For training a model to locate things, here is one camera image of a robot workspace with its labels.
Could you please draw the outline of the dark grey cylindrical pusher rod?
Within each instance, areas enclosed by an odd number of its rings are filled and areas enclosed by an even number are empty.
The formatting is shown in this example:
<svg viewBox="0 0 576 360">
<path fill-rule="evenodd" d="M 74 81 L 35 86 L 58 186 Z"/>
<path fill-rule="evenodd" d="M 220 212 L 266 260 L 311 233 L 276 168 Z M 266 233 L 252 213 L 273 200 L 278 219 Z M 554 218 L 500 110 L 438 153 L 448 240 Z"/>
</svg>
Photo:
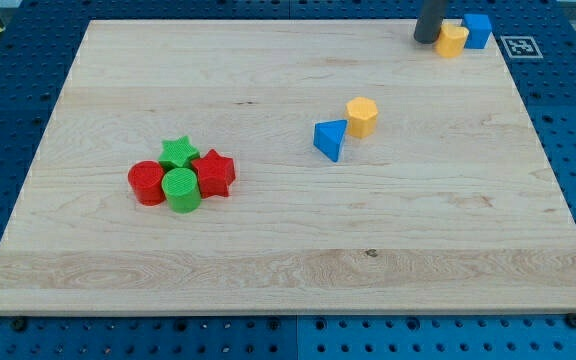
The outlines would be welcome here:
<svg viewBox="0 0 576 360">
<path fill-rule="evenodd" d="M 438 39 L 448 3 L 448 0 L 423 1 L 413 33 L 415 41 L 432 44 Z"/>
</svg>

